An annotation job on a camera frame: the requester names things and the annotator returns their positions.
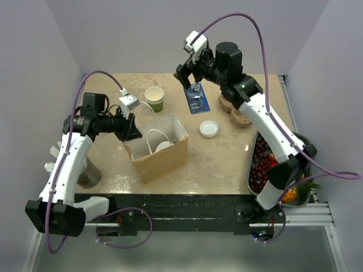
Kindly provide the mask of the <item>white plastic cup lid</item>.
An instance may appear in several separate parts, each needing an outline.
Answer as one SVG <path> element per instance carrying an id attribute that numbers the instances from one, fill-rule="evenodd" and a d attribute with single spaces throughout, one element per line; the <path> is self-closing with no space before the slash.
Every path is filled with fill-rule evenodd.
<path id="1" fill-rule="evenodd" d="M 161 142 L 159 145 L 157 145 L 155 152 L 159 152 L 165 148 L 171 147 L 172 145 L 173 145 L 173 143 L 170 141 Z"/>

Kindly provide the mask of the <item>brown paper bag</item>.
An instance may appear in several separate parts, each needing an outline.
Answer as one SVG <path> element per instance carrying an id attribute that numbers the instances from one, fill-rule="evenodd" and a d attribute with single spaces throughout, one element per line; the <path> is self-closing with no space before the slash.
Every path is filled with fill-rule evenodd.
<path id="1" fill-rule="evenodd" d="M 144 186 L 166 177 L 184 167 L 188 157 L 188 133 L 176 115 L 157 117 L 154 122 L 139 128 L 142 138 L 124 143 L 130 161 Z M 171 147 L 155 152 L 161 142 Z"/>

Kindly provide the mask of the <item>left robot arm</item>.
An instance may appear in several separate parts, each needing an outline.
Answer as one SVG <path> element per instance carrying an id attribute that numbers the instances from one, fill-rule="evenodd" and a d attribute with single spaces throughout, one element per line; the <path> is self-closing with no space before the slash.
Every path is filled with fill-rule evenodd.
<path id="1" fill-rule="evenodd" d="M 94 196 L 76 203 L 75 188 L 97 135 L 113 133 L 122 142 L 142 138 L 132 113 L 139 104 L 134 95 L 124 95 L 119 98 L 116 113 L 111 114 L 107 95 L 83 94 L 82 105 L 64 121 L 60 151 L 45 188 L 37 200 L 29 200 L 25 207 L 39 232 L 77 237 L 85 224 L 97 217 L 104 222 L 116 219 L 113 197 Z"/>

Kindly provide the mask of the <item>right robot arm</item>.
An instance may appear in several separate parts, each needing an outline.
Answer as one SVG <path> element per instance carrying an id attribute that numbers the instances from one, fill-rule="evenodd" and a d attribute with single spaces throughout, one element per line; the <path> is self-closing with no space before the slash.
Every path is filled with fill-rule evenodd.
<path id="1" fill-rule="evenodd" d="M 235 43 L 221 42 L 212 51 L 207 41 L 201 45 L 187 42 L 184 50 L 189 58 L 175 73 L 183 87 L 190 88 L 191 74 L 196 82 L 206 79 L 218 85 L 222 96 L 255 125 L 278 161 L 268 170 L 268 181 L 256 198 L 259 205 L 252 209 L 254 219 L 264 223 L 272 217 L 272 208 L 288 185 L 300 178 L 310 164 L 308 158 L 314 158 L 317 150 L 313 144 L 301 141 L 280 117 L 272 121 L 272 108 L 265 104 L 265 93 L 253 77 L 243 72 L 242 52 Z"/>

